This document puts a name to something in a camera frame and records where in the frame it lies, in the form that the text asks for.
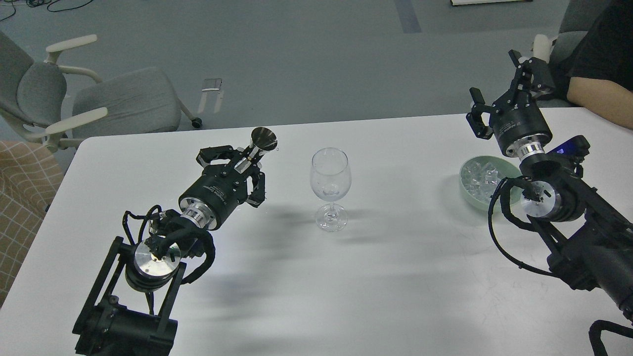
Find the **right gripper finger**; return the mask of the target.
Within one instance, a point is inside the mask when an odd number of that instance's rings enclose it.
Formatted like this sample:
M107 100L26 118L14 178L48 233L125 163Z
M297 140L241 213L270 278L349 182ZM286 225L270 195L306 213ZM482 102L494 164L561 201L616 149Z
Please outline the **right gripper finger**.
M493 135L498 140L509 140L512 122L509 117L511 104L515 103L515 90L509 89L500 96L493 105L485 103L481 90L469 88L472 97L472 108L466 115L475 136L480 139L490 139Z
M509 90L503 95L503 103L508 107L537 107L539 99L553 95L555 91L548 64L539 58L525 58L517 50L508 51L515 74Z

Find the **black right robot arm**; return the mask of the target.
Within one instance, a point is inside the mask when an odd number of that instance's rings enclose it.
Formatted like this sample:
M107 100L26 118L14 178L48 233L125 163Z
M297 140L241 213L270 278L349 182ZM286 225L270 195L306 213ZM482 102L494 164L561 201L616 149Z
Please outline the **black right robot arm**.
M583 181L590 144L574 136L552 151L552 131L537 105L554 91L543 59L509 51L514 77L503 95L486 104L481 90L470 88L473 103L466 120L479 139L494 137L500 153L520 161L520 176L502 178L491 196L488 228L500 253L518 268L555 277L571 289L600 288L627 320L633 312L632 223ZM514 226L537 233L550 251L548 270L511 256L493 228L495 205Z

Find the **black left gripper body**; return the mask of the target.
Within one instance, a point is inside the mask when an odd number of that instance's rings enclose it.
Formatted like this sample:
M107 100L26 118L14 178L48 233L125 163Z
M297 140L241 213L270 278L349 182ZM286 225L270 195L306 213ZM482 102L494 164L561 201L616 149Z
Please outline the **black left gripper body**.
M206 165L179 197L181 216L210 231L222 227L244 203L255 207L255 164L249 161Z

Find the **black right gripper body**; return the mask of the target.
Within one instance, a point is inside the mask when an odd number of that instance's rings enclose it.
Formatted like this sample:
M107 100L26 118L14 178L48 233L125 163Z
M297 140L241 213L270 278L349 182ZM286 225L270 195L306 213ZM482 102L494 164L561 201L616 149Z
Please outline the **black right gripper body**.
M489 126L503 156L527 157L544 153L552 132L535 99L521 96L516 101L498 99L492 105Z

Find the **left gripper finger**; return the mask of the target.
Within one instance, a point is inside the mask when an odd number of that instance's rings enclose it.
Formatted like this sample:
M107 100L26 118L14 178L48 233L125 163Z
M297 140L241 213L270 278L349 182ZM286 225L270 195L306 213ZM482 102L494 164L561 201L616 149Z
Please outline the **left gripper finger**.
M204 169L210 167L236 169L239 164L246 162L246 158L243 150L237 150L231 145L224 145L200 149L196 161Z
M245 174L251 179L252 189L246 196L246 203L258 208L266 199L266 176L258 165L250 165Z

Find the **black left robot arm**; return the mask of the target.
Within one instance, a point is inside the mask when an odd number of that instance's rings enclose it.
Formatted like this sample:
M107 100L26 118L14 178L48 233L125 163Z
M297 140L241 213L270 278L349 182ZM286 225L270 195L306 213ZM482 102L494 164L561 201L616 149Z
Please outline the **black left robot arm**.
M260 160L275 143L203 148L203 172L179 198L178 210L159 205L143 216L124 212L125 237L115 237L73 326L84 356L167 356L177 322L170 317L181 285L215 260L212 231L243 203L265 200Z

